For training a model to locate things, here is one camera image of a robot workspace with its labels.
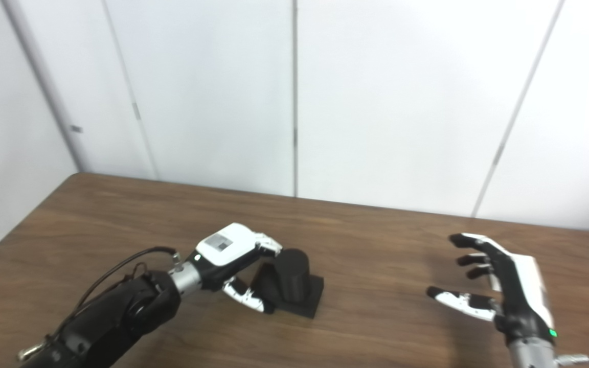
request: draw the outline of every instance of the metal connector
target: metal connector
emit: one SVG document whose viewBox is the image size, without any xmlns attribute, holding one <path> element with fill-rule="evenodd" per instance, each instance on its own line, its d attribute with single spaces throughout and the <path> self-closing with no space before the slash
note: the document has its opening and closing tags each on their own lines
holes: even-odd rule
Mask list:
<svg viewBox="0 0 589 368">
<path fill-rule="evenodd" d="M 33 345 L 32 347 L 24 350 L 19 350 L 17 353 L 17 360 L 18 361 L 27 361 L 35 354 L 38 354 L 42 349 L 47 347 L 47 341 L 42 341 L 37 345 Z"/>
<path fill-rule="evenodd" d="M 172 261 L 174 263 L 174 270 L 180 272 L 183 270 L 183 260 L 180 258 L 180 253 L 176 252 L 172 255 Z"/>
<path fill-rule="evenodd" d="M 584 354 L 559 355 L 554 359 L 556 366 L 589 364 L 589 356 Z"/>
</svg>

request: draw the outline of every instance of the label sticker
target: label sticker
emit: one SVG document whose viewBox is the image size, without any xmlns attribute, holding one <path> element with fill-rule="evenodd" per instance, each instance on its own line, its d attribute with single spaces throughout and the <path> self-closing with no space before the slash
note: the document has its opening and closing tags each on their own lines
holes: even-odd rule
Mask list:
<svg viewBox="0 0 589 368">
<path fill-rule="evenodd" d="M 233 244 L 231 239 L 228 239 L 220 233 L 210 235 L 208 239 L 204 240 L 203 242 L 210 245 L 217 251 L 223 251 L 224 249 L 227 249 L 229 245 Z"/>
</svg>

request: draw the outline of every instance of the black robot arm segment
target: black robot arm segment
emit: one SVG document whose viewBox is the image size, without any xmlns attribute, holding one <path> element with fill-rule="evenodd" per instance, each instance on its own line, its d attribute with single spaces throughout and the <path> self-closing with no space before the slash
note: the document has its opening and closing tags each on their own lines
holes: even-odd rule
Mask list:
<svg viewBox="0 0 589 368">
<path fill-rule="evenodd" d="M 172 319 L 179 305 L 170 275 L 148 271 L 94 299 L 23 368 L 108 368 L 143 335 Z"/>
</svg>

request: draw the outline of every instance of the silver metal cylinder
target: silver metal cylinder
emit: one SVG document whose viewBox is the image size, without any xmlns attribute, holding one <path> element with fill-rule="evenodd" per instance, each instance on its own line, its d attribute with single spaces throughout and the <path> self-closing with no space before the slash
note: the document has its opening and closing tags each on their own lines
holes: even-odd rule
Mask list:
<svg viewBox="0 0 589 368">
<path fill-rule="evenodd" d="M 519 338 L 508 349 L 514 368 L 556 368 L 554 346 L 542 338 Z"/>
<path fill-rule="evenodd" d="M 201 289 L 199 272 L 190 262 L 183 263 L 169 271 L 168 274 L 172 277 L 181 298 Z"/>
</svg>

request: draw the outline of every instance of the robotic arm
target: robotic arm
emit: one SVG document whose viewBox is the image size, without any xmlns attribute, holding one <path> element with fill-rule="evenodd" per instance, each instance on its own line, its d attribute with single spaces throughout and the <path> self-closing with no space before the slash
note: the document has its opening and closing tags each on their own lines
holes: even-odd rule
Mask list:
<svg viewBox="0 0 589 368">
<path fill-rule="evenodd" d="M 221 289 L 250 308 L 272 313 L 274 308 L 255 296 L 236 274 L 261 256 L 277 256 L 281 249 L 265 234 L 232 223 L 199 242 L 184 262 L 175 250 L 164 247 L 135 254 L 95 282 L 56 332 L 19 352 L 19 360 L 26 361 L 22 368 L 108 368 L 143 335 L 172 319 L 180 300 L 199 289 Z M 172 254 L 174 268 L 145 270 L 139 277 L 134 270 L 84 302 L 108 275 L 152 251 Z"/>
<path fill-rule="evenodd" d="M 554 320 L 549 310 L 547 290 L 535 258 L 513 254 L 487 236 L 456 234 L 449 240 L 458 248 L 480 253 L 457 259 L 460 266 L 477 266 L 467 272 L 469 279 L 489 275 L 492 289 L 503 301 L 489 296 L 446 291 L 430 286 L 427 295 L 468 316 L 492 321 L 506 337 L 514 368 L 557 368 L 589 363 L 585 355 L 555 356 Z"/>
</svg>

